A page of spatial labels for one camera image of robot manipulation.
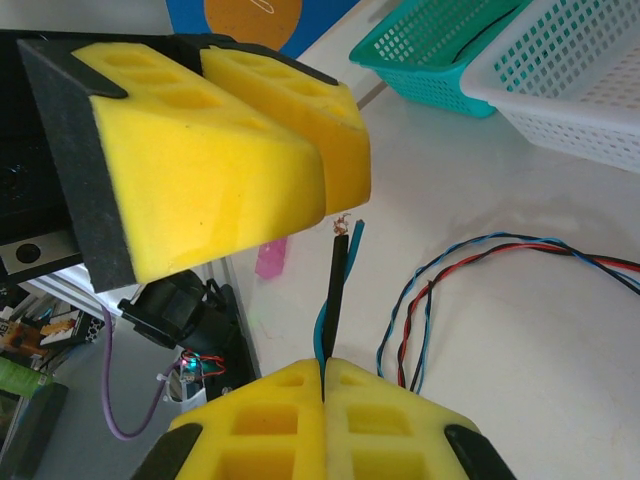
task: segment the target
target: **foam block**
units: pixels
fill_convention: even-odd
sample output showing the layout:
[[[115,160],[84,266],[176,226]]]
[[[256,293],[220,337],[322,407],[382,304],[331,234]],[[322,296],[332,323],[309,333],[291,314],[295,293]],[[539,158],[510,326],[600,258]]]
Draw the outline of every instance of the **foam block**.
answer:
[[[308,67],[307,71],[293,68],[290,61],[242,51],[230,43],[219,45],[200,50],[204,77],[318,148],[324,163],[327,213],[367,202],[371,194],[369,135],[349,88],[325,76],[310,75]]]
[[[296,362],[181,415],[203,430],[176,480],[324,480],[318,363]]]
[[[346,360],[325,373],[327,480],[468,480],[447,442],[447,425],[478,428]]]
[[[21,46],[96,291],[319,222],[317,148],[141,44]]]

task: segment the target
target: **electronic component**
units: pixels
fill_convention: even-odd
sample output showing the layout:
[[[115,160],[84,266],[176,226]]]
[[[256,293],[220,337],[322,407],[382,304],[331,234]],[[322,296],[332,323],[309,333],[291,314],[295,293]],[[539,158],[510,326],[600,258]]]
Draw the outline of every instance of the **electronic component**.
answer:
[[[208,398],[255,380],[229,285],[204,285],[187,270],[148,284],[135,301],[122,300],[118,307],[136,332],[163,347],[185,349],[181,360],[189,368],[183,380],[203,382]]]

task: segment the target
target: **white table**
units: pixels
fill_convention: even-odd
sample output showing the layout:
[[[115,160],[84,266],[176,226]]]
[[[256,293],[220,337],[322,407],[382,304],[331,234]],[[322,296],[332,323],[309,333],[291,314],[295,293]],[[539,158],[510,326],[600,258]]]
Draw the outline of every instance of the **white table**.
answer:
[[[467,118],[390,89],[363,115],[373,195],[351,211],[367,226],[336,356],[374,372],[414,269],[473,236],[557,236],[640,260],[640,175],[533,147],[498,114]],[[253,273],[256,250],[232,257],[263,374],[313,355],[332,221],[292,236],[272,281]],[[435,292],[423,396],[474,420],[519,478],[640,478],[640,298],[577,260],[537,252],[466,267]],[[415,325],[412,367],[424,318]],[[385,356],[392,380],[399,330]]]

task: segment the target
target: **black plastic part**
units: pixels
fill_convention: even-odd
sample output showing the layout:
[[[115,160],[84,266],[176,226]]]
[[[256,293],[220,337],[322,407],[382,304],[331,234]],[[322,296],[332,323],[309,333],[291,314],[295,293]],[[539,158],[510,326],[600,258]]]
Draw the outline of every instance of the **black plastic part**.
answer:
[[[162,435],[131,480],[174,480],[202,433],[202,425],[187,423]]]
[[[247,339],[240,328],[233,289],[223,285],[215,296],[191,270],[148,284],[135,303],[122,300],[122,318],[135,324],[134,330],[166,348],[180,345],[196,353],[224,358],[226,372],[206,377],[207,398],[222,395],[257,377]],[[223,301],[203,301],[205,296]]]
[[[136,279],[89,96],[126,92],[73,57],[78,46],[19,41],[84,263],[103,292]]]
[[[253,366],[249,343],[242,333],[239,325],[238,306],[233,289],[230,285],[222,286],[222,293],[226,298],[226,315],[231,321],[232,329],[223,348],[214,351],[224,357],[224,365],[227,371],[224,375],[205,378],[207,400],[218,398],[223,390],[235,390],[253,382],[257,378],[257,372]]]
[[[0,478],[28,480],[35,476],[68,391],[64,385],[51,383],[35,393],[0,462]]]
[[[516,479],[485,436],[462,425],[448,425],[444,434],[469,480]]]
[[[0,228],[0,245],[58,230],[70,230],[72,227],[49,142],[18,49],[17,42],[20,39],[63,41],[67,42],[68,48],[94,42],[143,43],[174,61],[181,62],[172,36],[0,30],[0,225],[3,226]],[[65,56],[62,62],[65,63],[67,59]],[[107,95],[116,93],[113,84],[106,83],[106,88],[105,85],[101,86],[105,79],[96,76],[95,72],[91,71],[88,75],[95,80],[89,85],[89,90]],[[70,110],[75,108],[73,105],[63,107]],[[78,148],[83,149],[84,145],[78,145]],[[29,280],[81,261],[78,254],[63,262],[52,262],[25,270],[19,277],[9,276],[0,264],[0,283]],[[97,278],[102,271],[94,271],[92,263],[95,264],[89,262],[88,265],[90,274]],[[104,272],[118,268],[113,263],[106,267]]]
[[[0,125],[7,118],[2,113]],[[0,130],[0,244],[69,228],[71,219],[44,137],[5,135]]]
[[[167,348],[179,344],[198,353],[224,346],[231,330],[224,312],[202,301],[206,290],[191,270],[148,284],[132,304],[118,305],[134,330]]]
[[[241,52],[252,53],[254,55],[262,55],[263,57],[273,58],[280,63],[294,68],[305,75],[320,80],[328,85],[337,86],[339,82],[329,75],[319,72],[315,68],[311,68],[304,63],[300,63],[293,58],[287,57],[280,52],[271,50],[263,45],[256,45],[254,43],[238,43],[232,37],[228,35],[176,35],[176,41],[179,45],[179,50],[182,58],[182,63],[185,67],[193,70],[198,75],[202,75],[202,63],[200,61],[200,50],[209,48],[211,45],[215,45],[219,48],[225,48],[229,50],[238,50]]]

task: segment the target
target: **pink object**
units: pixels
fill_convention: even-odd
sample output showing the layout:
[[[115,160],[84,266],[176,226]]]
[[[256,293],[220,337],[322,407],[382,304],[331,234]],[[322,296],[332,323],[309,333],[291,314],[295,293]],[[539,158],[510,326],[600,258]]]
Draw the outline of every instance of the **pink object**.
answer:
[[[255,270],[260,278],[269,280],[282,273],[284,256],[287,253],[287,239],[288,237],[274,240],[260,247]]]

